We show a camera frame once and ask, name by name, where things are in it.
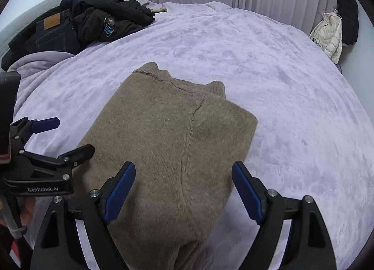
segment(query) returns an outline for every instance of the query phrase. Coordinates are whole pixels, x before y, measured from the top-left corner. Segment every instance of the brown sweater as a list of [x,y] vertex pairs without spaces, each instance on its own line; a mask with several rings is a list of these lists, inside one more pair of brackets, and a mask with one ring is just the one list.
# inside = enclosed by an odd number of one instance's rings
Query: brown sweater
[[231,166],[244,161],[257,119],[224,97],[222,82],[173,79],[151,62],[124,81],[81,141],[96,153],[76,169],[76,194],[100,189],[126,161],[136,166],[108,227],[135,269],[187,269],[225,207]]

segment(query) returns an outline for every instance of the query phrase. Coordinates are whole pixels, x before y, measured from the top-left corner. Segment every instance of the white puffer jacket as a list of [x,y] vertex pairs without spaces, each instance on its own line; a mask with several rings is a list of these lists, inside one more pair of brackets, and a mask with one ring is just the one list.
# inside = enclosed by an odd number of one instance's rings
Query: white puffer jacket
[[309,37],[337,64],[342,53],[342,18],[336,12],[323,13],[322,17]]

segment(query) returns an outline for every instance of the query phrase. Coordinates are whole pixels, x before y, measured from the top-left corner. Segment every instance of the bed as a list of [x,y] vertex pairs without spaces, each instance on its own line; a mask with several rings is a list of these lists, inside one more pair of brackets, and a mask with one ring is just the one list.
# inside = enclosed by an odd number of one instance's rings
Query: bed
[[[353,89],[292,26],[218,2],[163,6],[168,12],[140,32],[94,43],[76,56],[29,55],[10,68],[22,75],[14,120],[61,121],[57,130],[34,135],[27,150],[56,157],[75,148],[120,84],[144,63],[154,61],[194,83],[220,80],[227,99],[259,121],[245,166],[283,196],[313,196],[338,269],[349,267],[374,227],[374,129]],[[37,201],[31,243],[48,202]],[[278,269],[288,230],[285,223],[271,269]],[[234,189],[192,269],[238,269],[257,231]]]

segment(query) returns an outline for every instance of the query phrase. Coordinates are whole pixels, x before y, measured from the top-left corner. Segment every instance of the gray upholstered headboard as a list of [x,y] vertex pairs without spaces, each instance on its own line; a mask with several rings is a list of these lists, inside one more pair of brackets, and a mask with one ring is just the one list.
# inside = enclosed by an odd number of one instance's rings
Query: gray upholstered headboard
[[3,30],[0,31],[0,58],[2,58],[8,51],[8,43],[10,40],[12,40],[23,28],[25,28],[38,16],[42,15],[51,8],[60,5],[60,2],[61,0],[45,0],[18,16],[15,20],[3,28]]

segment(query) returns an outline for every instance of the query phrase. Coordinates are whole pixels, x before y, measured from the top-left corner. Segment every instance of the sweater seam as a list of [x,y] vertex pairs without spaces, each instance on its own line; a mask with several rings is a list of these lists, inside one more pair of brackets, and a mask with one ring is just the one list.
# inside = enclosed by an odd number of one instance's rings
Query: sweater seam
[[193,113],[191,115],[189,128],[188,128],[187,133],[186,133],[186,145],[185,145],[185,149],[184,149],[184,155],[182,156],[182,159],[181,159],[181,187],[180,187],[180,189],[181,189],[182,203],[185,205],[187,213],[188,213],[188,219],[187,219],[188,224],[190,225],[190,227],[191,227],[191,229],[192,229],[192,231],[193,231],[193,233],[194,233],[194,235],[197,239],[199,239],[198,230],[199,230],[200,234],[202,234],[202,233],[200,231],[201,229],[198,228],[197,222],[196,222],[196,220],[193,216],[190,200],[188,200],[188,193],[187,193],[187,189],[186,189],[186,175],[187,175],[187,166],[188,166],[189,159],[190,159],[190,146],[191,146],[192,135],[193,135],[194,115],[203,105],[205,97],[206,97],[206,95],[203,96],[200,104],[193,111]]
[[195,94],[196,92],[195,91],[190,91],[190,90],[187,90],[187,89],[184,89],[183,87],[181,87],[181,86],[184,86],[184,87],[186,87],[186,88],[190,88],[190,89],[192,89],[192,90],[194,90],[194,88],[193,87],[189,87],[187,84],[185,85],[185,84],[180,84],[180,86],[179,85],[177,85],[177,84],[175,84],[175,83],[173,83],[173,78],[170,78],[170,79],[168,79],[168,80],[165,80],[165,79],[161,79],[161,78],[159,78],[158,76],[156,76],[155,74],[153,74],[153,73],[151,73],[151,72],[148,72],[148,71],[134,71],[135,73],[142,73],[142,74],[146,74],[146,75],[149,75],[149,76],[151,76],[151,77],[153,77],[153,78],[155,78],[156,80],[159,80],[160,82],[169,82],[172,86],[174,86],[176,89],[180,89],[181,91],[185,91],[185,92],[188,92],[188,93],[190,93],[190,94]]

